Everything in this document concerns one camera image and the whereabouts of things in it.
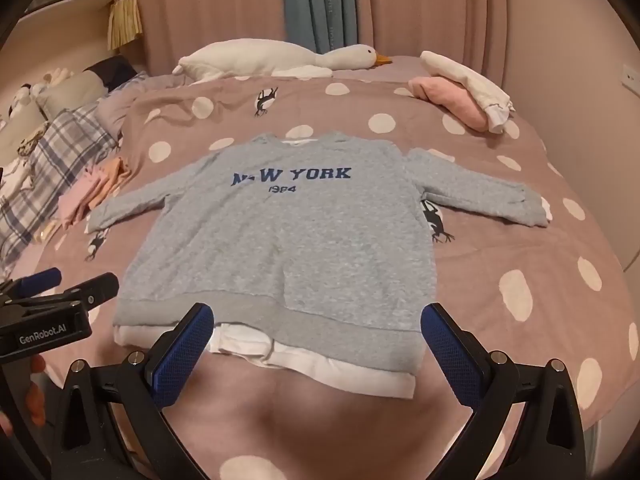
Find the sweatshirt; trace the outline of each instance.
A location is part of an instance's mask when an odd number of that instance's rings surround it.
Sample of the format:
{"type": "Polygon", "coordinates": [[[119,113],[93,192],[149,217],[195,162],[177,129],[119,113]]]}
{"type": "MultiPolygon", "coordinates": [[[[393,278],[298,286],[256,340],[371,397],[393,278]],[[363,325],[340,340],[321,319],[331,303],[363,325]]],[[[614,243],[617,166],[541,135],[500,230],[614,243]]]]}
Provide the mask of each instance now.
{"type": "Polygon", "coordinates": [[[420,200],[546,226],[540,195],[387,140],[270,134],[96,208],[89,231],[162,213],[127,269],[116,326],[176,324],[193,303],[288,346],[416,374],[436,269],[420,200]]]}

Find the blue curtain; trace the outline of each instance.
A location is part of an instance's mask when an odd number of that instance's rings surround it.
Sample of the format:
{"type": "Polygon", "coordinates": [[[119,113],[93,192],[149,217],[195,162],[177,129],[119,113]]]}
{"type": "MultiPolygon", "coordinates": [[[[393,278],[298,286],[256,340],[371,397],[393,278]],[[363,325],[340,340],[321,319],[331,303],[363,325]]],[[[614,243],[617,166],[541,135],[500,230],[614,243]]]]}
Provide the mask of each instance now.
{"type": "Polygon", "coordinates": [[[355,0],[284,0],[287,41],[324,54],[357,43],[355,0]]]}

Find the yellow tassel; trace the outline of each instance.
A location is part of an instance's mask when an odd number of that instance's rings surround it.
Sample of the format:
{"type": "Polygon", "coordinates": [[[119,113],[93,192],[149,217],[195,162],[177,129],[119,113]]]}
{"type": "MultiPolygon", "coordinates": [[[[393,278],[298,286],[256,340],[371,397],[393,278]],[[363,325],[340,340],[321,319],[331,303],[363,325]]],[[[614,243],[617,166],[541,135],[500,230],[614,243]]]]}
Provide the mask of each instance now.
{"type": "Polygon", "coordinates": [[[138,0],[115,0],[111,4],[107,47],[114,50],[142,34],[138,0]]]}

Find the human hand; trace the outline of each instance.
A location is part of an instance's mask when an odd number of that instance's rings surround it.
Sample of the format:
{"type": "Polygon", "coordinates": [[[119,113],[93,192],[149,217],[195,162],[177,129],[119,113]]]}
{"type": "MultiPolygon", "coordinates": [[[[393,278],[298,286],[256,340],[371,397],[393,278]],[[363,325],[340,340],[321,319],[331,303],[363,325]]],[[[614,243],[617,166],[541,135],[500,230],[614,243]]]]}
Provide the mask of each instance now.
{"type": "MultiPolygon", "coordinates": [[[[31,357],[32,374],[39,374],[43,372],[45,367],[46,363],[41,355],[36,354],[31,357]]],[[[39,428],[44,426],[46,421],[44,413],[44,393],[33,381],[27,391],[25,403],[27,405],[27,409],[31,413],[31,421],[39,428]]],[[[7,435],[11,435],[14,430],[11,425],[11,421],[2,412],[0,412],[0,428],[2,428],[7,435]]]]}

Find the wall socket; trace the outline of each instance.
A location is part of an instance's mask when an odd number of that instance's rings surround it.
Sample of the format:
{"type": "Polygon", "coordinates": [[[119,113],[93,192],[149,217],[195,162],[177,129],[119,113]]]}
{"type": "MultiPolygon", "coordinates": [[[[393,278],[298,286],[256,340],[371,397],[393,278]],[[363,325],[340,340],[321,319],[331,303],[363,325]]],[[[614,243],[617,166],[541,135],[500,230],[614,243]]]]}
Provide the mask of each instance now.
{"type": "Polygon", "coordinates": [[[622,66],[622,84],[640,97],[640,73],[629,65],[622,66]]]}

